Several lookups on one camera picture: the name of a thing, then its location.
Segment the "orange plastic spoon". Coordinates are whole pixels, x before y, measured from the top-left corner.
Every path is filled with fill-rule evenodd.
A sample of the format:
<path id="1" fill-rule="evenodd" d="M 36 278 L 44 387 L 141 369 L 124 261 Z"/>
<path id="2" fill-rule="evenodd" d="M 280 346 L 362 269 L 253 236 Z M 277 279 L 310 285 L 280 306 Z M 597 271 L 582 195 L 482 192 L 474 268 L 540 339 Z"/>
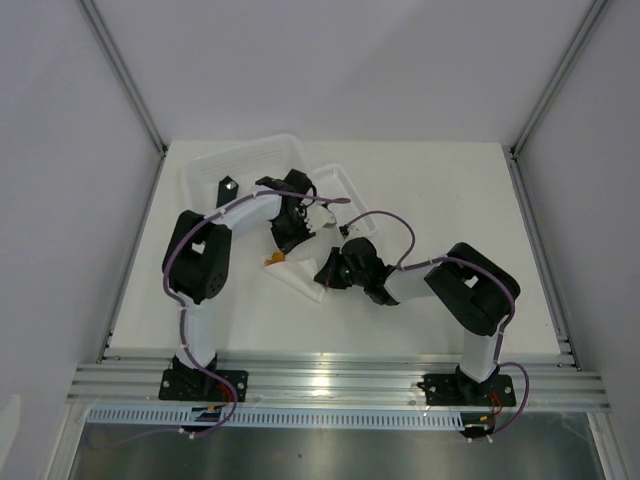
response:
<path id="1" fill-rule="evenodd" d="M 283 252 L 275 252 L 272 254 L 270 258 L 267 258 L 264 261 L 264 265 L 269 266 L 276 263 L 284 262 L 285 260 L 286 260 L 286 255 Z"/>

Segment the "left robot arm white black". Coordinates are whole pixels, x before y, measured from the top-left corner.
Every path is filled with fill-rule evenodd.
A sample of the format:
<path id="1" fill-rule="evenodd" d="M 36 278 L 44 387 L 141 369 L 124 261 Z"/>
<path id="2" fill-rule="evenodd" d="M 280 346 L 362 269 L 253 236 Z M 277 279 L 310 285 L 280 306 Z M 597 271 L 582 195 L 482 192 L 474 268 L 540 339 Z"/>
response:
<path id="1" fill-rule="evenodd" d="M 192 398 L 207 399 L 217 387 L 211 310 L 228 279 L 233 241 L 268 224 L 277 251 L 287 255 L 332 221 L 330 203 L 306 174 L 292 169 L 283 180 L 259 179 L 250 193 L 207 214 L 179 215 L 162 262 L 162 284 L 181 307 L 175 360 L 187 368 L 181 385 Z"/>

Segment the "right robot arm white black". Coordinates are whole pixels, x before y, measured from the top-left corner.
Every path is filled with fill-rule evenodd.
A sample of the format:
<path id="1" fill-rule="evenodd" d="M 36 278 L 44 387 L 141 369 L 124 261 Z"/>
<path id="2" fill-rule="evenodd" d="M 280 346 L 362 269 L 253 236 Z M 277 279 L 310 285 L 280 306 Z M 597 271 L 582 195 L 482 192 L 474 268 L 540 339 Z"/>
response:
<path id="1" fill-rule="evenodd" d="M 332 248 L 314 281 L 335 290 L 357 286 L 381 306 L 438 299 L 464 329 L 452 398 L 471 405 L 491 394 L 504 330 L 521 288 L 471 245 L 459 242 L 442 257 L 401 267 L 385 263 L 369 239 L 358 237 Z"/>

